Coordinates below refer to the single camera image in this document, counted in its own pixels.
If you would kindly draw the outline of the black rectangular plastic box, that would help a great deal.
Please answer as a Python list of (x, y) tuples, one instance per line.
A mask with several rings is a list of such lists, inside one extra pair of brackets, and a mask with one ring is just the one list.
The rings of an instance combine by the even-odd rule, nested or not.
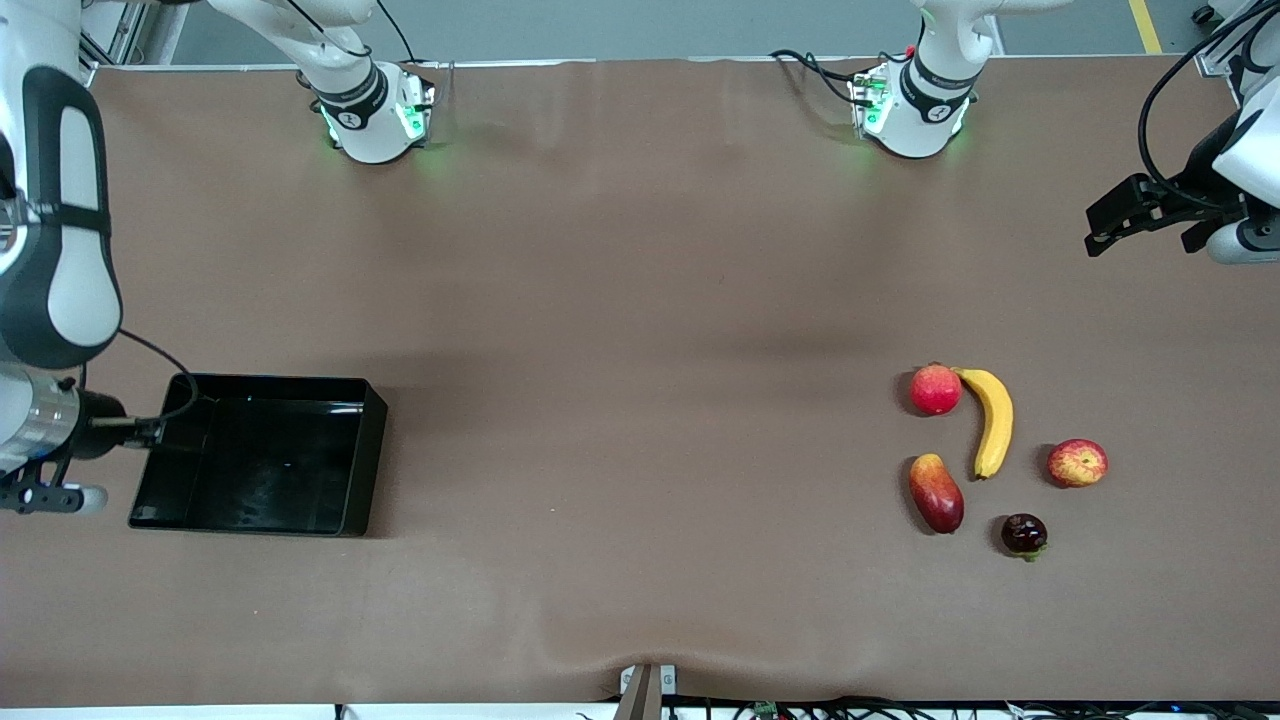
[(128, 516), (137, 530), (361, 537), (389, 407), (369, 380), (174, 375)]

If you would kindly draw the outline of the yellow banana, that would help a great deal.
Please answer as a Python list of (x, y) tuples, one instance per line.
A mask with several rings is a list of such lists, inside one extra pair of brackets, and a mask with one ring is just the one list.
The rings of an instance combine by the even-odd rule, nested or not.
[(988, 480), (1004, 466), (1012, 443), (1015, 411), (1006, 384), (992, 372), (954, 366), (983, 409), (983, 430), (974, 457), (974, 478)]

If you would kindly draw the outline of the red and yellow apple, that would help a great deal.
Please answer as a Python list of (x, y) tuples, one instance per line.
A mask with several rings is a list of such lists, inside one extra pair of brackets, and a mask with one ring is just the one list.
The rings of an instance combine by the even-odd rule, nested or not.
[(1092, 439), (1066, 439), (1051, 448), (1046, 469), (1050, 479), (1062, 488), (1085, 488), (1106, 477), (1108, 456)]

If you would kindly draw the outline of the dark purple mangosteen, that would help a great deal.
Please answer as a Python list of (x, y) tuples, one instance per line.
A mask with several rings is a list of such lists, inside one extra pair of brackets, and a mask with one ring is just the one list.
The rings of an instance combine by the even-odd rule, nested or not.
[(1050, 533), (1038, 516), (1016, 512), (1004, 519), (1000, 541), (1007, 555), (1034, 562), (1050, 546)]

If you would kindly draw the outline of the red and yellow mango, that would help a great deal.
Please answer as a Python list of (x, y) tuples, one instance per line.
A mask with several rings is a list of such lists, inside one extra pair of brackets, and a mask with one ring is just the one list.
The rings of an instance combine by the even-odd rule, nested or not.
[(954, 534), (963, 524), (965, 500), (937, 454), (916, 456), (908, 471), (908, 487), (923, 521), (938, 534)]

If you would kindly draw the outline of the brown table cover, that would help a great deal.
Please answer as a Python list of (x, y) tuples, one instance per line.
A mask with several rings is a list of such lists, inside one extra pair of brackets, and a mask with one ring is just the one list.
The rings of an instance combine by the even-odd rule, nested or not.
[[(636, 661), (788, 700), (1280, 700), (1280, 266), (1091, 259), (1165, 56), (1000, 58), (940, 156), (771, 61), (439, 74), (329, 149), (288, 72), (102, 70), (125, 324), (389, 405), (362, 539), (0, 515), (0, 706), (595, 700)], [(910, 404), (992, 372), (1015, 421)], [(1092, 439), (1098, 483), (1050, 479)], [(908, 471), (965, 500), (934, 533)], [(1000, 528), (1029, 512), (1034, 561)]]

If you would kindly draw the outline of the aluminium frame profile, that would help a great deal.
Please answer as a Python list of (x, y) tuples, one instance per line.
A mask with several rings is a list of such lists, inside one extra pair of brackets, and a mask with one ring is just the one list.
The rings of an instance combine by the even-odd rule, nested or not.
[(1196, 65), (1203, 77), (1225, 77), (1230, 70), (1230, 60), (1240, 58), (1251, 60), (1253, 69), (1245, 64), (1245, 70), (1258, 76), (1265, 74), (1272, 67), (1280, 65), (1280, 14), (1274, 17), (1252, 44), (1245, 41), (1245, 36), (1261, 20), (1262, 14), (1243, 20), (1235, 29), (1220, 35), (1219, 27), (1229, 20), (1253, 12), (1257, 6), (1275, 4), (1280, 9), (1280, 0), (1199, 0), (1201, 8), (1196, 10), (1192, 19), (1203, 27), (1212, 29), (1210, 44), (1196, 56)]
[(170, 64), (188, 13), (186, 3), (79, 0), (82, 69)]

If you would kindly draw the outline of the grey table clamp bracket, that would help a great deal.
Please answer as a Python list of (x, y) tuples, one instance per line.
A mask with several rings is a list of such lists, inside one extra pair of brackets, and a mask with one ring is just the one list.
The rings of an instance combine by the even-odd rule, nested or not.
[(669, 706), (677, 696), (673, 664), (636, 664), (620, 674), (620, 702), (613, 720), (678, 720)]

